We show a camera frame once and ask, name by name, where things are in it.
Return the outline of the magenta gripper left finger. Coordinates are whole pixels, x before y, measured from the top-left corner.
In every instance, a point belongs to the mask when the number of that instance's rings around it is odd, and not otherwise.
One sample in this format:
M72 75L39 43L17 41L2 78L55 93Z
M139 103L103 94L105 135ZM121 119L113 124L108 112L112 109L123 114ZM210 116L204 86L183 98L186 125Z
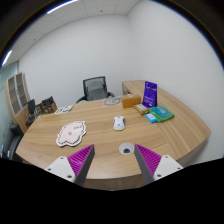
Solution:
M94 145L90 145L69 157L59 156L46 168L46 171L83 186L94 156Z

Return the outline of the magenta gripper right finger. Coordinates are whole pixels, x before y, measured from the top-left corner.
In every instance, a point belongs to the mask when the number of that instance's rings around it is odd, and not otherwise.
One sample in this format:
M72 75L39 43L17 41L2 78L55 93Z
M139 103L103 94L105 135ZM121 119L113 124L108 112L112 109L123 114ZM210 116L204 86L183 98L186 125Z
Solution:
M138 144L135 145L134 155L146 185L182 169L182 166L171 156L160 156Z

